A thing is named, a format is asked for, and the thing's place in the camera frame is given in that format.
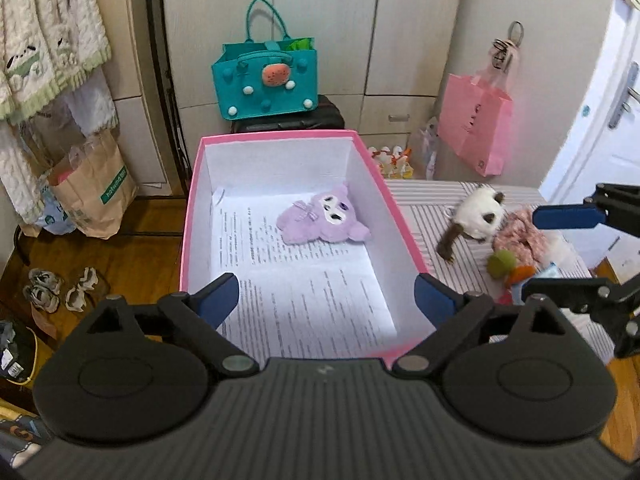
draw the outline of wooden floor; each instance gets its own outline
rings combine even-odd
[[[184,215],[185,203],[181,200],[135,202],[127,211],[123,229],[181,231]],[[53,270],[65,279],[85,266],[95,267],[111,285],[112,293],[123,295],[131,304],[153,303],[178,290],[181,243],[180,238],[117,235],[110,240],[98,240],[80,233],[63,237],[44,233],[30,244],[30,257],[32,267]],[[14,255],[0,280],[0,300],[26,321],[30,319],[30,308],[21,289],[28,281],[27,272]],[[0,315],[4,315],[1,306]],[[78,318],[59,308],[52,315],[52,322],[61,340],[73,330]],[[618,386],[618,400],[602,440],[617,455],[631,460],[637,455],[640,431],[640,357],[615,360],[609,364],[609,370]],[[0,383],[4,383],[0,385],[0,396],[34,409],[28,392],[7,388],[12,385],[6,381]]]

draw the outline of panda plush toy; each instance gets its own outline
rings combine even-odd
[[[453,263],[453,243],[460,235],[478,243],[493,238],[504,218],[503,201],[503,193],[490,186],[478,187],[456,209],[436,247],[438,255]]]

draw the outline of suitcase handle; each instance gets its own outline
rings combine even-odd
[[[261,57],[279,57],[283,60],[284,63],[288,65],[293,63],[293,56],[291,54],[287,54],[286,52],[283,52],[281,50],[261,50],[260,52],[251,52],[238,56],[238,67],[246,68],[247,60],[258,59]]]
[[[254,5],[256,4],[256,2],[264,3],[267,7],[269,7],[273,11],[273,15],[278,19],[278,21],[280,22],[280,27],[282,28],[282,39],[290,40],[291,36],[287,32],[287,25],[284,24],[284,21],[280,17],[280,14],[276,10],[276,8],[272,6],[267,0],[253,0],[249,4],[249,8],[246,10],[246,40],[244,40],[244,42],[245,43],[254,42],[254,40],[252,40],[251,38],[251,10],[254,8]]]

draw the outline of pink box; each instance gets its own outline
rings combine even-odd
[[[343,182],[370,240],[283,244],[277,214]],[[180,290],[194,293],[222,272],[238,277],[240,301],[219,332],[262,364],[270,356],[379,355],[434,331],[414,300],[415,278],[427,267],[354,131],[200,141]]]

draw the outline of purple bow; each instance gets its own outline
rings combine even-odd
[[[306,217],[309,217],[314,221],[318,220],[318,215],[313,211],[311,211],[311,204],[305,204],[304,202],[302,202],[302,200],[298,200],[297,202],[294,202],[293,205],[302,209],[302,213],[300,214],[299,217],[296,218],[296,222],[300,222],[301,220],[304,220]]]

